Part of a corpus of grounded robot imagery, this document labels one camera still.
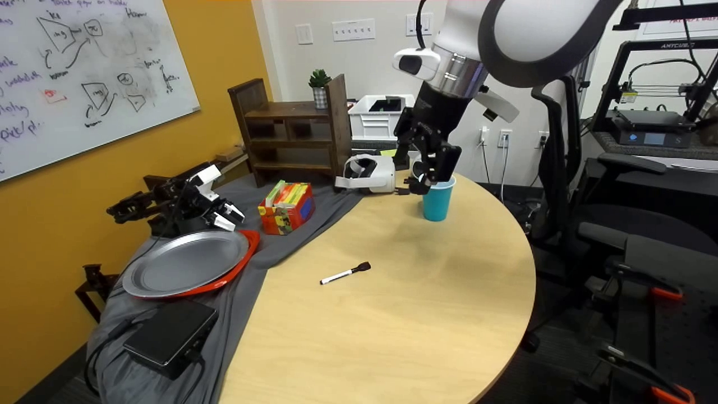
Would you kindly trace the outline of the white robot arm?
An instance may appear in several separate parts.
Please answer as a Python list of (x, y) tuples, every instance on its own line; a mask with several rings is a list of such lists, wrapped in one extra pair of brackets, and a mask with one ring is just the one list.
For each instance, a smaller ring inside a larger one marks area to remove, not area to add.
[(596, 47), (622, 0), (447, 0), (444, 23), (430, 45), (396, 54), (396, 67), (421, 82), (415, 104), (396, 127), (397, 162), (415, 146), (407, 187), (427, 193), (448, 183), (460, 146), (448, 134), (466, 106), (513, 122), (519, 109), (484, 82), (539, 87), (575, 70)]

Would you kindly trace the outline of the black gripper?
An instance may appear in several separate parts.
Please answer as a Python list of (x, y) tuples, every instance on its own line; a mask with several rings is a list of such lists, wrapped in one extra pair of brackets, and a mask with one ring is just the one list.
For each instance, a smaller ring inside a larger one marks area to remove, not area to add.
[[(427, 129), (430, 134), (439, 137), (442, 142), (457, 129), (470, 101), (444, 96), (442, 93), (434, 91), (429, 84), (419, 86), (419, 95), (411, 109), (405, 109), (399, 122), (396, 127), (397, 137), (397, 153), (393, 157), (397, 169), (411, 166), (411, 176), (407, 180), (412, 193), (429, 192), (429, 169), (419, 151), (411, 151), (408, 146), (419, 129)], [(462, 149), (447, 144), (437, 156), (437, 183), (448, 183)]]

